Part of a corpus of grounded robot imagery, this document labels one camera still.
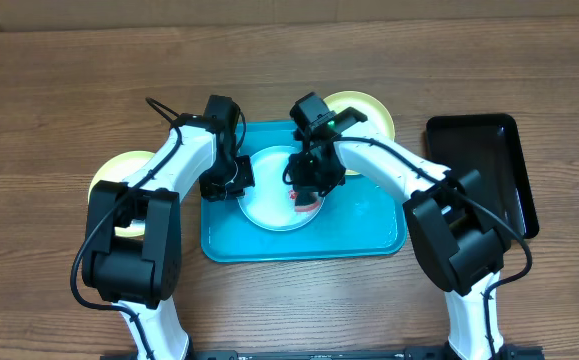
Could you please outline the orange and dark sponge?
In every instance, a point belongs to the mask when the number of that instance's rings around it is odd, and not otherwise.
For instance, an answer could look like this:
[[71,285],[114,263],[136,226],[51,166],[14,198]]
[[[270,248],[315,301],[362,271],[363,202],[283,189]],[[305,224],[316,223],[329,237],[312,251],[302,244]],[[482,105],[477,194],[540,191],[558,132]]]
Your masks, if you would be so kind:
[[318,209],[322,201],[317,193],[290,191],[290,199],[294,201],[294,210],[297,213],[307,213]]

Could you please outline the light blue plate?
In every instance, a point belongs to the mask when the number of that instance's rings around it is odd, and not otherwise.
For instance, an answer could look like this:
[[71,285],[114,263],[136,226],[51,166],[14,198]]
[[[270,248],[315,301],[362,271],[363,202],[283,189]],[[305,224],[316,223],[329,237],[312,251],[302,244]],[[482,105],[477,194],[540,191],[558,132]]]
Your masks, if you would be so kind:
[[322,205],[311,212],[297,213],[290,199],[291,185],[282,180],[284,168],[290,155],[298,149],[292,146],[272,146],[251,156],[255,186],[247,188],[238,199],[244,215],[255,225],[271,231],[298,229],[313,220]]

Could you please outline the green plate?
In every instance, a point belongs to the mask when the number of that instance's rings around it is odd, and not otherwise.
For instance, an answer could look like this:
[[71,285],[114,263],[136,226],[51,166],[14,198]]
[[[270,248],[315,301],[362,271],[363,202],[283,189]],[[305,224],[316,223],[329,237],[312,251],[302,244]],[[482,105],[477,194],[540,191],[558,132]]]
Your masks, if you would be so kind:
[[387,108],[373,96],[359,91],[341,91],[324,99],[328,108],[340,113],[352,107],[367,116],[376,131],[393,141],[396,136],[393,119]]
[[[99,181],[122,182],[125,177],[147,164],[153,156],[154,153],[149,151],[129,151],[111,158],[95,173],[89,185],[88,197],[91,197],[91,192]],[[133,221],[128,227],[115,227],[114,230],[119,237],[138,238],[144,235],[145,225],[142,221]]]

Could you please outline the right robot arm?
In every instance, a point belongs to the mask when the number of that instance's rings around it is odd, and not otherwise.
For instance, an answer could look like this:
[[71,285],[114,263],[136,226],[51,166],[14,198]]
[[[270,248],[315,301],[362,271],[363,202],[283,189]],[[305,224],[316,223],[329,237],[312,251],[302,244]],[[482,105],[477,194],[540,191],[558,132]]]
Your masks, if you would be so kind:
[[332,110],[314,92],[297,100],[290,116],[302,149],[290,156],[282,180],[299,201],[328,195],[352,170],[402,206],[416,260],[445,294],[449,357],[541,357],[505,344],[499,330],[497,291],[525,277],[533,258],[525,237],[495,214],[478,171],[425,160],[385,137],[361,111]]

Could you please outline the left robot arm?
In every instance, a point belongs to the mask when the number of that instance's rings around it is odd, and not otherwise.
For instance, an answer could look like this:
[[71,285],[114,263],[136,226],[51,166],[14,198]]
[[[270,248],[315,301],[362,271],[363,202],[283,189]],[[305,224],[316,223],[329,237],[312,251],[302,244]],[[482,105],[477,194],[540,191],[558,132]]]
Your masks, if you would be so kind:
[[210,96],[202,115],[178,114],[148,99],[170,124],[167,141],[120,182],[91,190],[85,240],[70,274],[83,307],[121,313],[138,359],[192,359],[190,336],[178,320],[173,293],[181,272],[181,202],[194,184],[210,202],[237,199],[254,186],[240,155],[244,125],[229,97]]

